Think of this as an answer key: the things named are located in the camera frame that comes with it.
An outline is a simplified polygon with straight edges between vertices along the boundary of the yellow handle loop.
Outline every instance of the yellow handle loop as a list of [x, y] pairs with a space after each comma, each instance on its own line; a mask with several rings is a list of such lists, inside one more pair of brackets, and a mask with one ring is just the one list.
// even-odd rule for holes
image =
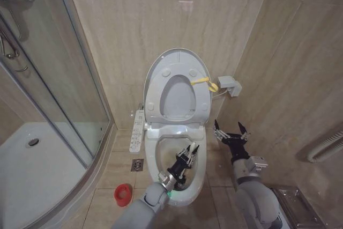
[[208, 83], [208, 89], [212, 92], [216, 92], [218, 90], [218, 86], [216, 86], [215, 83], [212, 83], [210, 81], [209, 77], [205, 77], [205, 78], [201, 78], [201, 79], [197, 79], [194, 82], [191, 82], [191, 85], [194, 85], [196, 83], [204, 83], [207, 82]]

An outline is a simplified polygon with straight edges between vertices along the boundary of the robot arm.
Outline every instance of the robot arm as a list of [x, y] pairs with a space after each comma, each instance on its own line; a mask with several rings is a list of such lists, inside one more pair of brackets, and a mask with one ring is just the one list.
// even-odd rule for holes
[[244, 148], [249, 133], [238, 123], [241, 134], [225, 133], [215, 121], [214, 134], [228, 145], [237, 182], [236, 205], [244, 214], [249, 229], [289, 229], [271, 189], [261, 183], [260, 172], [268, 164], [262, 157], [249, 156]]
[[168, 193], [174, 188], [181, 188], [186, 177], [185, 169], [191, 169], [199, 146], [190, 151], [190, 146], [176, 154], [176, 162], [166, 172], [159, 173], [159, 181], [149, 185], [138, 200], [135, 200], [115, 221], [112, 229], [151, 228], [156, 215], [169, 200]]

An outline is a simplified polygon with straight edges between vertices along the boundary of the floor drain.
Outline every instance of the floor drain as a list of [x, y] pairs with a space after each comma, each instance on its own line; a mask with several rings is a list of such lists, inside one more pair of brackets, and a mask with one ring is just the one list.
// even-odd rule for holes
[[143, 170], [144, 159], [133, 159], [131, 165], [131, 172], [139, 172]]
[[36, 146], [37, 144], [38, 144], [38, 142], [39, 142], [39, 139], [32, 139], [31, 141], [29, 141], [28, 143], [27, 143], [27, 145], [29, 146], [29, 147], [33, 147], [33, 146]]

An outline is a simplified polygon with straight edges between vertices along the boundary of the white electrical box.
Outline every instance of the white electrical box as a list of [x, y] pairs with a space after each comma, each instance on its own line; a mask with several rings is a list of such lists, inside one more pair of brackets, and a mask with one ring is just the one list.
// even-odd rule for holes
[[220, 76], [218, 77], [219, 87], [227, 88], [231, 97], [238, 97], [242, 90], [242, 85], [236, 81], [232, 76]]

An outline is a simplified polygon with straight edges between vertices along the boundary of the red cup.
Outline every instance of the red cup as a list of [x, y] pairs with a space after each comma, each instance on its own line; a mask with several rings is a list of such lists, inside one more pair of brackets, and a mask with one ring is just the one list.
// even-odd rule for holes
[[127, 183], [119, 185], [114, 191], [114, 199], [118, 206], [126, 206], [132, 198], [131, 186]]

